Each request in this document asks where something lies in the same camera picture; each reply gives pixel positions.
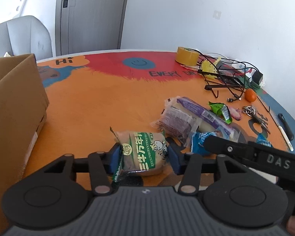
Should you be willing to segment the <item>green snack packet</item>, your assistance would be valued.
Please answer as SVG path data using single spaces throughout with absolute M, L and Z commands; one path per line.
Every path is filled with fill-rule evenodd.
M 208 103 L 211 111 L 219 116 L 226 124 L 231 124 L 232 117 L 228 106 L 224 103 Z

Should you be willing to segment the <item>brown cardboard box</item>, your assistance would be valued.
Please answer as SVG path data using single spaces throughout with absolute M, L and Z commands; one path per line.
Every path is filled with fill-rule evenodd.
M 0 233 L 8 225 L 1 198 L 22 178 L 48 105 L 34 54 L 0 58 Z

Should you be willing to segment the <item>orange tangerine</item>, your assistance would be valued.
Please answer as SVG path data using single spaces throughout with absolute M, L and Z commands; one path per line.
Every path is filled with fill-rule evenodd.
M 256 101 L 257 99 L 257 94 L 253 89 L 246 89 L 245 91 L 245 99 L 250 102 L 253 103 Z

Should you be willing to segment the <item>black laptop stand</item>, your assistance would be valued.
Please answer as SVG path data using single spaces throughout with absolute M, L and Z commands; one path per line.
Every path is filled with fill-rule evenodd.
M 222 75 L 220 73 L 214 74 L 217 76 L 216 79 L 210 79 L 207 77 L 208 73 L 204 73 L 202 70 L 197 70 L 200 76 L 203 76 L 206 85 L 204 89 L 211 91 L 215 98 L 219 97 L 219 89 L 228 89 L 232 94 L 234 100 L 240 100 L 244 94 L 245 84 L 234 76 Z

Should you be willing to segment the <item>green white bread packet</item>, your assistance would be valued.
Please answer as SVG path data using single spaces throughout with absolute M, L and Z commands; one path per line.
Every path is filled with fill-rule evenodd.
M 153 176 L 163 172 L 168 156 L 165 132 L 110 131 L 120 144 L 113 182 L 129 175 Z

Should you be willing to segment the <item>car key bunch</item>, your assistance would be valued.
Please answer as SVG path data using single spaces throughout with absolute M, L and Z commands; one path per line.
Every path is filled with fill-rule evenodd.
M 253 105 L 242 107 L 242 112 L 251 117 L 253 122 L 258 123 L 267 133 L 271 133 L 267 127 L 267 122 L 257 115 L 257 109 Z

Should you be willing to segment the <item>grey door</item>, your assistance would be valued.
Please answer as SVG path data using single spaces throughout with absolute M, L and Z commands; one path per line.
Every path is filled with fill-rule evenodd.
M 121 47 L 127 0 L 56 0 L 57 56 Z

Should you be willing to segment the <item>yellow tape roll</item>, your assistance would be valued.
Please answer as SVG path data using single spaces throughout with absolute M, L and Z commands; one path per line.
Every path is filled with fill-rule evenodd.
M 194 67 L 198 63 L 200 53 L 186 47 L 178 47 L 176 52 L 175 61 L 181 65 Z

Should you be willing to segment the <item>blue green candy packet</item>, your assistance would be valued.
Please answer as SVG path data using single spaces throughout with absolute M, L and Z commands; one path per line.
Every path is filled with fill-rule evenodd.
M 271 142 L 262 133 L 258 134 L 257 139 L 256 139 L 256 143 L 261 144 L 263 146 L 271 147 L 271 148 L 273 147 Z

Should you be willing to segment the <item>black power adapter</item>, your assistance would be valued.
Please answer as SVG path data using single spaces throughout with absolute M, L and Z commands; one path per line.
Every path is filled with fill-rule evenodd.
M 263 74 L 260 73 L 259 71 L 255 71 L 252 75 L 252 81 L 258 85 L 261 84 L 263 81 Z

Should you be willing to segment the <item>grey chair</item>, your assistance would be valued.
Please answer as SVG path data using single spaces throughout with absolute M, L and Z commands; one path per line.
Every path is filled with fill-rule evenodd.
M 0 23 L 0 58 L 34 54 L 37 60 L 51 58 L 52 42 L 49 31 L 34 16 L 23 16 Z

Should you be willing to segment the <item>white handled knife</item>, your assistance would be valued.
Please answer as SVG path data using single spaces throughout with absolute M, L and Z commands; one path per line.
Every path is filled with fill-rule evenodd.
M 284 140 L 289 148 L 289 151 L 294 152 L 294 147 L 293 147 L 291 141 L 288 139 L 288 137 L 285 133 L 285 130 L 284 130 L 284 126 L 283 126 L 282 122 L 279 120 L 278 115 L 271 113 L 271 116 L 272 116 L 272 119 L 274 120 L 276 126 L 280 130 L 282 137 L 284 138 Z

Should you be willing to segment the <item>purple long cake packet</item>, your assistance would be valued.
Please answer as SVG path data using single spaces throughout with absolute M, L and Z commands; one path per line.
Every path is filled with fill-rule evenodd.
M 233 142 L 239 140 L 240 132 L 232 126 L 226 124 L 221 118 L 213 112 L 207 110 L 202 105 L 187 97 L 176 96 L 165 101 L 166 106 L 175 107 L 189 116 L 196 118 L 196 129 L 199 132 L 220 131 L 223 138 Z

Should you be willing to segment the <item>colourful cartoon table mat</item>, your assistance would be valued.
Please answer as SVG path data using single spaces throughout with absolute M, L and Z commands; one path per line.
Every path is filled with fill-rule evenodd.
M 227 89 L 175 61 L 173 52 L 109 52 L 38 62 L 49 99 L 47 120 L 25 169 L 30 175 L 67 153 L 77 158 L 109 151 L 114 132 L 154 132 L 166 100 L 186 96 L 208 107 L 226 103 Z

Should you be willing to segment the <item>white power strip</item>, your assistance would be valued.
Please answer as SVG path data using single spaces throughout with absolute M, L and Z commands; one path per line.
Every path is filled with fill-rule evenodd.
M 254 65 L 251 65 L 248 62 L 234 62 L 234 63 L 232 63 L 232 67 L 236 71 L 236 73 L 235 73 L 236 76 L 245 78 L 245 80 L 248 81 L 249 83 L 254 83 L 252 81 L 252 75 L 255 71 L 259 71 Z M 261 82 L 261 84 L 259 86 L 260 87 L 265 86 L 264 75 L 263 75 L 263 81 Z

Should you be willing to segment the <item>yellow plastic toy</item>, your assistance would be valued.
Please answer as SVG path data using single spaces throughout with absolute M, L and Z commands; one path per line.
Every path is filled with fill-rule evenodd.
M 216 79 L 217 76 L 214 74 L 218 74 L 216 66 L 221 61 L 221 57 L 218 57 L 218 59 L 215 62 L 210 62 L 209 60 L 204 60 L 201 63 L 201 70 L 204 73 L 208 73 L 207 77 L 210 79 Z

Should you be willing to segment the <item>pink keychain charm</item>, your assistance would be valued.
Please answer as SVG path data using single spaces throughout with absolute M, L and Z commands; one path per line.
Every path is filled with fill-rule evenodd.
M 229 110 L 232 118 L 234 118 L 237 121 L 240 121 L 242 119 L 242 111 L 240 109 L 230 107 Z

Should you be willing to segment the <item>blue snack packet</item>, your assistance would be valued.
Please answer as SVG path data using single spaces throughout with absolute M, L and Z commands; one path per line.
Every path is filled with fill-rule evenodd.
M 195 132 L 191 138 L 191 152 L 204 157 L 211 155 L 211 153 L 204 148 L 204 141 L 209 136 L 222 137 L 222 133 L 220 131 L 205 133 Z

